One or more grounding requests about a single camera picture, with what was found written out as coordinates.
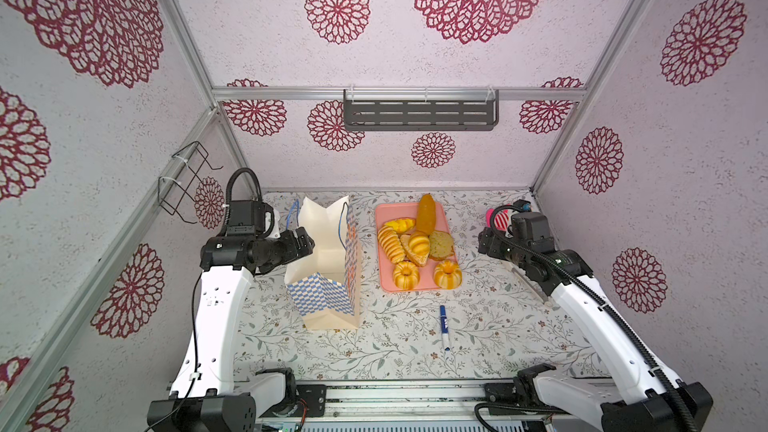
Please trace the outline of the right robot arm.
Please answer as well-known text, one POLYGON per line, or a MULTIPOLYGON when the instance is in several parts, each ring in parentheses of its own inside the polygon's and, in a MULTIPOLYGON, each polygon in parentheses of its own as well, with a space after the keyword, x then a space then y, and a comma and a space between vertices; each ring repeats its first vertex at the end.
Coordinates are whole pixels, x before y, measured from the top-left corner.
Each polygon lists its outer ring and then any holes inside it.
POLYGON ((563 309, 605 364, 606 378, 572 377, 542 363, 511 383, 490 383, 474 407, 487 415, 568 414, 599 431, 700 431, 713 398, 687 383, 645 344, 605 295, 578 253, 557 249, 547 217, 527 200, 494 208, 478 236, 478 251, 513 264, 523 278, 563 309))

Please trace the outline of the long brown bread loaf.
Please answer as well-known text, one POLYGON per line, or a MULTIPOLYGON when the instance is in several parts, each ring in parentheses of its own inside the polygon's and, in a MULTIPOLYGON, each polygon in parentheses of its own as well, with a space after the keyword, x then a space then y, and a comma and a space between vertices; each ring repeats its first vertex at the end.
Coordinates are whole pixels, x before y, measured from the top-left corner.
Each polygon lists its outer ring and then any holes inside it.
POLYGON ((430 235, 436 227, 436 203, 431 194, 424 194, 417 207, 415 229, 418 232, 430 235))

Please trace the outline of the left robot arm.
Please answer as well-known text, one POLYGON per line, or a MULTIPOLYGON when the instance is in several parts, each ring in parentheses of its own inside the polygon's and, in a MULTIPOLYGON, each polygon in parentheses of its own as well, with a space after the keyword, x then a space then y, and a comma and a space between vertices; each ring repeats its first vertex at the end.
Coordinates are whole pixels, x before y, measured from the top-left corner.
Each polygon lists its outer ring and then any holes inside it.
POLYGON ((289 368, 268 369, 244 391, 235 389, 233 350, 248 290, 255 278, 310 256, 315 246, 302 227, 280 230, 262 194, 233 199, 233 187, 243 175, 258 179, 243 167, 227 183, 222 228, 200 252, 190 344, 168 398, 149 406, 150 431, 252 431, 256 419, 271 409, 298 410, 302 417, 308 413, 289 368))

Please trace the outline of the checkered paper bag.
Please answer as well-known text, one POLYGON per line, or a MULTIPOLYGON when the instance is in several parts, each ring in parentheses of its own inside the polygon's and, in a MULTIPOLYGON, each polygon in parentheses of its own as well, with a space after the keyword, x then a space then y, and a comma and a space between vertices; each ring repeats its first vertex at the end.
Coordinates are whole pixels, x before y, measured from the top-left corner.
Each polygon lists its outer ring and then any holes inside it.
POLYGON ((360 327, 362 246, 351 198, 324 207, 306 197, 298 226, 314 241, 313 252, 287 266, 284 284, 309 330, 360 327))

